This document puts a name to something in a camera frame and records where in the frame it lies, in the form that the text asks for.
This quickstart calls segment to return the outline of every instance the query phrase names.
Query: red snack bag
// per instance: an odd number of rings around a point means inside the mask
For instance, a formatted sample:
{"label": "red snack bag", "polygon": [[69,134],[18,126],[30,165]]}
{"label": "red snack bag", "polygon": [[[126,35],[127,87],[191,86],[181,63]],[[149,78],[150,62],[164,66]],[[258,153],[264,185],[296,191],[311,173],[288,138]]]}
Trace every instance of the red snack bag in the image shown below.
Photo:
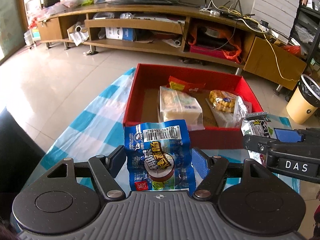
{"label": "red snack bag", "polygon": [[198,92],[199,90],[204,88],[205,83],[203,84],[189,83],[189,82],[180,80],[178,78],[175,78],[173,76],[170,76],[169,85],[171,89],[179,90],[182,92]]}

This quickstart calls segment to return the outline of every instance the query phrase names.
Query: trash can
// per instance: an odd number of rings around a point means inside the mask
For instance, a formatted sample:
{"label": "trash can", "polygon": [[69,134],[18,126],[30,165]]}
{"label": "trash can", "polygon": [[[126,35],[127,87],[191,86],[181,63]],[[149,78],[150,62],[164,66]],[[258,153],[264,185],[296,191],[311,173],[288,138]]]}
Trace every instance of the trash can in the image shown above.
{"label": "trash can", "polygon": [[287,112],[297,124],[303,124],[319,107],[320,87],[312,78],[303,74],[287,104]]}

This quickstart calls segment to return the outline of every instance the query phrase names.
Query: barcode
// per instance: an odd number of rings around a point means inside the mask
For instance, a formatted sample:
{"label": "barcode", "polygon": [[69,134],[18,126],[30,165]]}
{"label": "barcode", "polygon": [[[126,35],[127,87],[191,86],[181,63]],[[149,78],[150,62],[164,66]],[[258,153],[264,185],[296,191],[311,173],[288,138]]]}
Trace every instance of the barcode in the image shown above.
{"label": "barcode", "polygon": [[144,142],[176,139],[181,140],[180,127],[170,126],[163,129],[148,129],[143,130]]}

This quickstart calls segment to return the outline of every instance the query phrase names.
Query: cabinet door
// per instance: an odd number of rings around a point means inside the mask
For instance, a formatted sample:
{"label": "cabinet door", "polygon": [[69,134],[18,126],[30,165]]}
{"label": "cabinet door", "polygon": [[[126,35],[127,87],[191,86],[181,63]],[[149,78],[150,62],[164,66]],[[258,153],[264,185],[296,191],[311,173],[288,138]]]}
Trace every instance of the cabinet door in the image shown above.
{"label": "cabinet door", "polygon": [[49,19],[47,22],[39,22],[37,27],[41,41],[61,40],[63,38],[58,17]]}
{"label": "cabinet door", "polygon": [[[299,80],[306,63],[289,52],[272,44],[276,53],[281,74],[286,79]],[[276,57],[266,40],[256,37],[245,63],[244,70],[271,80],[290,90],[293,90],[297,81],[283,79],[276,63]]]}

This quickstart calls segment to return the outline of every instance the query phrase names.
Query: gray ribbed surface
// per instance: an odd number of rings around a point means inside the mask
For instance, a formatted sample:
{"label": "gray ribbed surface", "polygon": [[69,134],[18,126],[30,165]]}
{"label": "gray ribbed surface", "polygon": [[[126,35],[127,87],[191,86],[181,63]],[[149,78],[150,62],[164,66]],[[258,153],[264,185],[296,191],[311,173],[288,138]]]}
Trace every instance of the gray ribbed surface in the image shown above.
{"label": "gray ribbed surface", "polygon": [[37,236],[28,232],[23,240],[301,240],[290,233],[282,237],[256,237],[227,225],[210,203],[196,201],[187,192],[132,192],[130,197],[108,203],[87,227],[63,236]]}

